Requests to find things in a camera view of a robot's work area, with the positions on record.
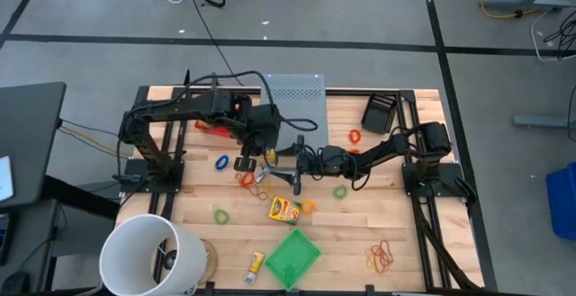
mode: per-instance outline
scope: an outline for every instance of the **perforated metal plate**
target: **perforated metal plate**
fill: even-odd
[[[318,123],[312,132],[296,130],[282,123],[276,149],[290,147],[299,134],[304,135],[306,144],[312,148],[328,145],[328,121],[326,119],[326,87],[323,75],[265,75],[270,85],[274,103],[286,119],[307,118]],[[261,89],[262,103],[268,103],[264,87]],[[310,127],[309,123],[295,125]]]

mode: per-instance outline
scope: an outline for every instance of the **blue bin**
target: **blue bin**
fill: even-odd
[[[547,175],[546,187],[554,234],[576,240],[576,162]]]

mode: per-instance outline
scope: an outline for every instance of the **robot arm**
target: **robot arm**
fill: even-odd
[[[423,149],[416,149],[410,143],[410,137],[414,135],[423,142]],[[296,156],[296,169],[294,175],[274,172],[276,175],[294,187],[294,194],[299,195],[302,190],[301,176],[344,176],[351,180],[352,189],[360,190],[364,186],[355,187],[358,179],[370,174],[373,167],[378,166],[394,157],[411,154],[418,162],[418,176],[422,182],[432,180],[435,167],[442,157],[452,151],[446,126],[439,122],[420,124],[419,126],[405,130],[382,141],[378,146],[364,153],[349,153],[343,148],[326,146],[315,152],[311,147],[304,144],[304,137],[299,136],[295,144],[289,150],[279,151],[279,155]]]
[[[149,124],[157,121],[199,120],[228,130],[242,145],[234,168],[253,172],[256,161],[250,156],[261,155],[266,148],[274,148],[283,120],[274,104],[253,106],[249,96],[218,90],[208,94],[181,97],[176,100],[135,103],[124,113],[119,139],[136,147],[148,163],[148,179],[169,175],[173,159],[161,151],[149,134]]]

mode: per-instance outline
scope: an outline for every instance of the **desk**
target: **desk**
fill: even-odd
[[[53,198],[113,219],[115,202],[46,175],[65,92],[64,83],[0,88],[0,157],[10,157],[14,189],[14,196],[0,202],[0,208]]]
[[[30,291],[41,292],[51,285],[49,260],[53,241],[43,243],[54,235],[58,220],[59,207],[56,201],[41,201],[14,211],[17,217],[13,233],[10,255],[5,265],[0,266],[0,285],[11,274],[17,271],[26,272],[30,277]],[[35,249],[34,254],[24,259]]]
[[[169,99],[172,90],[170,86],[150,87],[148,99]],[[329,144],[365,151],[387,138],[387,135],[380,136],[361,130],[360,120],[369,90],[361,95],[344,95],[344,91],[340,93],[328,95],[327,98]],[[415,90],[414,94],[420,122],[446,122],[437,90]],[[254,104],[259,102],[257,95],[252,98]],[[406,113],[410,126],[410,114]],[[159,146],[165,127],[164,123],[153,123],[150,126],[150,133]],[[348,140],[348,132],[352,129],[362,131],[362,140],[358,145],[352,145]],[[174,150],[177,131],[178,126],[174,126],[170,140],[172,146],[168,149],[170,151]],[[184,150],[187,152],[183,156],[183,186],[175,198],[172,221],[192,230],[215,246],[218,267],[211,279],[215,282],[215,288],[282,289],[265,267],[258,274],[254,286],[242,282],[252,252],[260,251],[270,255],[293,227],[268,219],[270,201],[261,202],[245,189],[239,188],[231,166],[221,172],[214,169],[221,155],[234,157],[239,154],[236,142],[201,133],[194,128],[194,122],[189,121]],[[134,156],[140,157],[137,151]],[[444,159],[445,162],[453,160],[453,155]],[[373,284],[377,291],[425,290],[412,204],[403,189],[402,162],[403,158],[397,157],[375,167],[367,186],[359,192],[349,191],[342,201],[332,196],[332,190],[339,184],[349,187],[350,183],[343,178],[326,177],[315,182],[303,176],[300,196],[293,196],[293,189],[285,182],[271,176],[266,178],[265,184],[272,186],[276,195],[300,202],[312,199],[318,204],[318,211],[313,215],[300,217],[297,228],[319,247],[322,256],[297,283],[296,289],[364,291],[367,284]],[[147,213],[149,202],[149,194],[134,194],[122,207],[117,224]],[[447,250],[473,282],[483,285],[465,205],[458,198],[436,198],[436,205]],[[230,222],[227,225],[219,226],[213,222],[214,206],[229,213]],[[394,255],[394,263],[384,275],[376,274],[365,266],[365,250],[381,239],[390,241]],[[439,269],[434,250],[432,247],[428,249],[435,285],[439,286]]]

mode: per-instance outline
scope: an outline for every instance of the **wooden tabletop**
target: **wooden tabletop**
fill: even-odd
[[[150,87],[148,99],[169,99],[172,89],[170,86]],[[420,122],[446,122],[437,90],[415,90],[414,93]],[[258,97],[254,96],[253,103],[258,102]],[[360,120],[366,102],[367,96],[327,97],[329,144],[365,151],[387,139],[388,135],[362,130]],[[405,110],[410,126],[408,108]],[[165,126],[165,123],[153,123],[150,126],[150,133],[158,145],[162,141]],[[175,126],[169,150],[174,150],[177,129],[178,126]],[[348,132],[352,129],[362,132],[362,140],[357,145],[352,145],[348,139]],[[346,179],[326,177],[317,182],[303,176],[302,193],[293,196],[293,189],[286,182],[270,175],[263,182],[263,189],[271,188],[271,196],[266,201],[260,201],[239,187],[234,179],[236,172],[231,165],[223,171],[214,168],[220,156],[229,155],[233,161],[239,155],[239,146],[235,140],[201,133],[189,121],[184,150],[183,187],[175,198],[172,221],[211,242],[217,250],[217,270],[211,278],[215,288],[283,288],[265,266],[262,266],[254,286],[243,282],[252,253],[259,251],[270,255],[294,229],[291,225],[268,219],[272,194],[275,194],[296,202],[313,200],[318,204],[318,210],[311,216],[301,215],[296,228],[322,254],[296,284],[296,289],[364,291],[367,284],[373,284],[379,292],[425,290],[412,205],[405,195],[401,176],[402,157],[375,167],[366,187],[358,192],[348,190],[347,197],[341,201],[334,198],[332,191],[339,184],[349,187],[350,182]],[[443,162],[453,160],[454,156],[449,155]],[[117,224],[146,213],[149,201],[150,194],[135,194],[122,207]],[[163,199],[158,212],[162,210],[162,205]],[[446,249],[473,282],[483,285],[465,205],[460,199],[450,197],[436,198],[436,205]],[[422,207],[425,214],[428,214],[427,206]],[[228,224],[214,223],[215,208],[229,213]],[[394,262],[385,274],[377,274],[366,266],[365,251],[382,239],[389,241]],[[436,254],[429,243],[428,249],[435,285],[440,286]]]

